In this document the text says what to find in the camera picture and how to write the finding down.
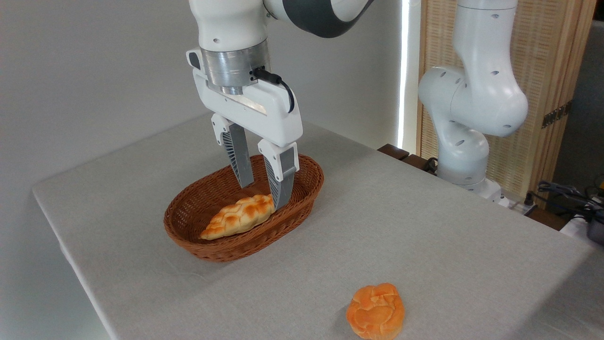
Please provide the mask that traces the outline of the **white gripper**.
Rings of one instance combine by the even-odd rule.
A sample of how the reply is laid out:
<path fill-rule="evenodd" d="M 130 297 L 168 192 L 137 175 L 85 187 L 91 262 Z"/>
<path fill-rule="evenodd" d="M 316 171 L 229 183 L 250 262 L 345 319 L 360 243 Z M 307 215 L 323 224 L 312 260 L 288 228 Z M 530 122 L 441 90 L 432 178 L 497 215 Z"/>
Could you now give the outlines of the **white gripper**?
<path fill-rule="evenodd" d="M 293 193 L 295 173 L 300 169 L 295 141 L 303 134 L 299 109 L 289 110 L 287 89 L 265 80 L 254 80 L 233 91 L 222 90 L 210 82 L 200 48 L 189 50 L 187 60 L 193 68 L 203 105 L 215 112 L 211 122 L 217 143 L 224 147 L 242 188 L 254 183 L 244 128 L 265 139 L 258 147 L 264 157 L 274 208 L 278 211 Z"/>

